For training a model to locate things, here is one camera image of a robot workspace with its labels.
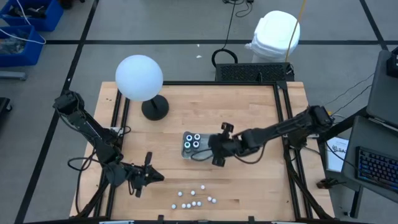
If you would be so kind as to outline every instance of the blue keyboard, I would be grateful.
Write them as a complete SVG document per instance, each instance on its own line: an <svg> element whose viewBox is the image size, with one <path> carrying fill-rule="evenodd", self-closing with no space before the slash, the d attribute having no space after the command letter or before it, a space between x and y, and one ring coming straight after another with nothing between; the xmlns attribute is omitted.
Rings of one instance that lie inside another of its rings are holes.
<svg viewBox="0 0 398 224"><path fill-rule="evenodd" d="M398 159L361 146L356 150L356 178L398 193Z"/></svg>

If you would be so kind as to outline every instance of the blue bin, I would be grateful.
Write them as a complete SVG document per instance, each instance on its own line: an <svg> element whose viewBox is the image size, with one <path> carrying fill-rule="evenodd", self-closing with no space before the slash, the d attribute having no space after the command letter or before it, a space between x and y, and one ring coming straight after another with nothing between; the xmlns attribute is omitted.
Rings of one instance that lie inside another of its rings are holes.
<svg viewBox="0 0 398 224"><path fill-rule="evenodd" d="M41 36L35 31L33 26L14 26L0 27L4 32L11 35L18 34L18 30L29 34L29 40L43 42ZM9 38L6 34L0 32L0 39ZM35 65L39 60L40 53L43 49L42 44L26 42L24 51L19 54L0 54L0 67Z"/></svg>
<svg viewBox="0 0 398 224"><path fill-rule="evenodd" d="M59 5L57 0L19 0L20 4L24 6L25 4L32 4L35 3L39 4L46 4L48 8L45 12L46 18L45 19L38 19L38 18L27 18L30 24L35 27L37 31L53 31L60 20L63 9ZM25 18L23 17L11 17L8 16L7 13L9 12L11 6L19 7L18 2L16 0L8 0L6 5L0 11L0 18L4 19L10 26L23 26L28 25L26 23Z"/></svg>

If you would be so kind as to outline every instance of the wooden table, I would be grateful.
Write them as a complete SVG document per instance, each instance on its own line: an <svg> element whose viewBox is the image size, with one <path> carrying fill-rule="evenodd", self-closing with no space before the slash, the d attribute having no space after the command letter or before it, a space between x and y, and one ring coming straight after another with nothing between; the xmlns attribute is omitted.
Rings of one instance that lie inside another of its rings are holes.
<svg viewBox="0 0 398 224"><path fill-rule="evenodd" d="M307 99L303 83L288 83L293 114L303 111ZM117 88L114 82L104 82L99 93L95 119L109 127ZM141 165L146 152L153 152L152 165L165 176L163 182L144 187L141 198L128 194L127 182L116 189L112 219L156 220L247 220L254 216L261 220L294 220L289 181L282 156L280 138L269 141L262 160L254 165L239 162L233 157L225 167L211 165L211 160L195 162L182 159L182 133L220 133L221 123L229 122L237 133L247 128L267 127L278 123L273 87L271 86L164 86L161 95L169 101L170 111L160 121L149 121L141 112L141 102L130 102L127 125L132 132L124 137L124 162ZM284 119L287 119L283 94L280 94ZM123 106L120 107L120 124ZM317 148L315 140L308 146ZM85 156L91 153L90 145ZM302 150L307 186L325 211L334 216L328 190L318 189L316 183L325 178L320 156ZM253 161L259 153L246 157ZM80 185L80 208L90 200L98 188L101 167L93 163L83 172ZM189 192L195 190L192 197ZM297 188L301 216L305 216L302 194ZM207 196L218 202L207 202ZM101 214L104 215L108 192L104 194ZM181 209L182 203L201 201L201 207ZM72 206L71 215L75 215Z"/></svg>

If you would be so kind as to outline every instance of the lamp base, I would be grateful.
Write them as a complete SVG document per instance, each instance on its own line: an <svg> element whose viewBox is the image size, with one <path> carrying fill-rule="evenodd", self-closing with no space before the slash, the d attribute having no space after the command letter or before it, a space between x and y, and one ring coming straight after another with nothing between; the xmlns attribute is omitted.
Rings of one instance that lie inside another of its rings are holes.
<svg viewBox="0 0 398 224"><path fill-rule="evenodd" d="M153 99L142 102L141 110L147 119L158 121L169 112L169 102L164 96L156 95Z"/></svg>

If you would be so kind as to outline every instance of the keyboard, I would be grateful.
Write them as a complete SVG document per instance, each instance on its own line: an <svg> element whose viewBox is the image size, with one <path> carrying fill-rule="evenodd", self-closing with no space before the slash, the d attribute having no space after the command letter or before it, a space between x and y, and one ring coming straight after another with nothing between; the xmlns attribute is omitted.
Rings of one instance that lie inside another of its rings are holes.
<svg viewBox="0 0 398 224"><path fill-rule="evenodd" d="M361 146L356 150L356 178L398 193L398 158Z"/></svg>
<svg viewBox="0 0 398 224"><path fill-rule="evenodd" d="M264 82L284 81L289 67L289 63L217 64L216 80L225 82L258 82L261 74Z"/></svg>

